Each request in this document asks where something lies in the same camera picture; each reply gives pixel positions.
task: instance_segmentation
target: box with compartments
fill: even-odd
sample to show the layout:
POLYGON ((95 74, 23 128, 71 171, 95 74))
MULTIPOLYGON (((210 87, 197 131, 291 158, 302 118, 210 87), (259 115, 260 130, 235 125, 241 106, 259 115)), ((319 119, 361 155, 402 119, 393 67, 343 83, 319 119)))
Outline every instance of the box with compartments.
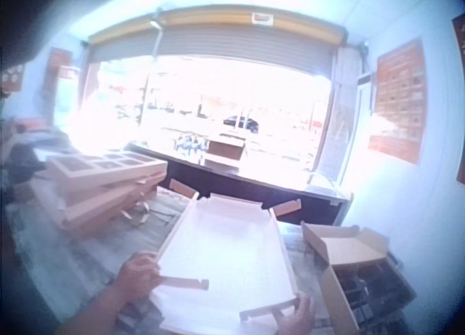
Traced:
POLYGON ((378 334, 415 292, 388 257, 389 239, 369 228, 302 222, 305 240, 328 263, 320 280, 336 334, 378 334))
POLYGON ((134 207, 166 177, 167 162, 137 153, 50 157, 30 186, 45 212, 64 230, 92 234, 134 207))

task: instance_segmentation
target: white cardboard tray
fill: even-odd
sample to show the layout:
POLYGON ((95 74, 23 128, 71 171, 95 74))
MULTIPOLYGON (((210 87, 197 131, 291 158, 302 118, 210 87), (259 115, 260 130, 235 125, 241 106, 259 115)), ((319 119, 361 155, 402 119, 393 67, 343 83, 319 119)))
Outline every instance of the white cardboard tray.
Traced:
POLYGON ((190 202, 158 252, 163 275, 208 279, 209 290, 159 286, 161 328, 189 335, 273 335, 272 315, 239 312, 286 302, 296 281, 278 223, 261 203, 212 195, 190 202))

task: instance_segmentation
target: white wall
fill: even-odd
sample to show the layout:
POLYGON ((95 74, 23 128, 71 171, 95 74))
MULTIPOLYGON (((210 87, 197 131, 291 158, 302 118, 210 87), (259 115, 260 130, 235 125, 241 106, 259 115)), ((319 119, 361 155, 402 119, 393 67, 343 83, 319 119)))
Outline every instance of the white wall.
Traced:
POLYGON ((12 92, 6 100, 2 118, 44 117, 41 89, 52 47, 69 50, 73 53, 73 65, 80 65, 79 61, 83 52, 81 41, 67 33, 56 35, 33 60, 25 64, 21 90, 12 92))
POLYGON ((374 72, 378 56, 423 40, 428 116, 421 160, 413 165, 368 150, 364 134, 344 180, 355 194, 344 225, 390 237, 418 294, 405 308, 417 334, 435 333, 465 292, 465 186, 456 181, 465 136, 464 75, 451 22, 464 12, 462 0, 425 0, 369 41, 374 72))

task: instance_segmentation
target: hand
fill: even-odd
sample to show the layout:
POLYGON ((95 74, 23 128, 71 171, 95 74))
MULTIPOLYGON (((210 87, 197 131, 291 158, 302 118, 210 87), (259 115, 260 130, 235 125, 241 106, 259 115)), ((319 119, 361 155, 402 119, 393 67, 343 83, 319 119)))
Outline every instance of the hand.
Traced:
POLYGON ((134 302, 147 296, 161 284, 160 267, 156 262, 157 254, 141 251, 133 254, 119 271, 111 286, 122 304, 134 302))
POLYGON ((309 335, 315 323, 315 311, 310 298, 299 293, 299 306, 292 315, 285 317, 279 310, 272 311, 278 323, 278 335, 309 335))

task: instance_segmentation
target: roller shutter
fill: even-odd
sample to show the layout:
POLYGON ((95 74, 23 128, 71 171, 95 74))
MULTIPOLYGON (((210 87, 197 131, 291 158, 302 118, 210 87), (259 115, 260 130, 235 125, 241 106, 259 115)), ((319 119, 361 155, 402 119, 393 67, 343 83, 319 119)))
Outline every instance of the roller shutter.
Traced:
MULTIPOLYGON (((104 42, 92 49, 91 61, 150 55, 156 35, 151 30, 104 42)), ((335 50, 325 42, 275 28, 218 24, 168 27, 158 54, 231 57, 330 78, 335 50)))

